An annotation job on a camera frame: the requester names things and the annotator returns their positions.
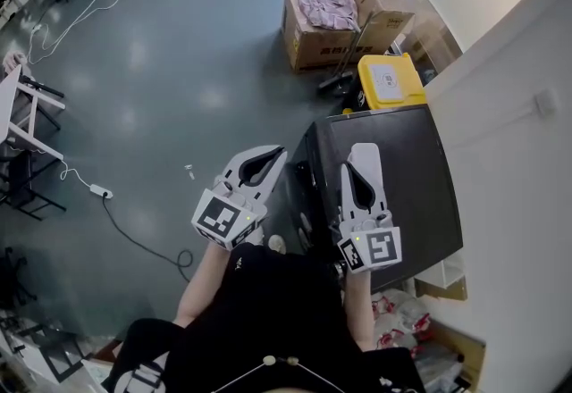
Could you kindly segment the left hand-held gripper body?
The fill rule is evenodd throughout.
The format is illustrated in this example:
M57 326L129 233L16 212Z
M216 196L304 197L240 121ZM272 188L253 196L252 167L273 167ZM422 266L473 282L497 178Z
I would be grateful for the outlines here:
M219 179L205 189L191 223L200 236L226 251L247 241L256 241L265 205L239 192L228 180Z

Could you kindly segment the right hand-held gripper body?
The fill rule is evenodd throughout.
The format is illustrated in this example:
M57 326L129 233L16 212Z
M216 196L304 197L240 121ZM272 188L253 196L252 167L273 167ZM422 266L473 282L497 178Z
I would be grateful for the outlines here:
M400 228L393 225L392 213L340 224L340 249L351 273L383 269L402 261Z

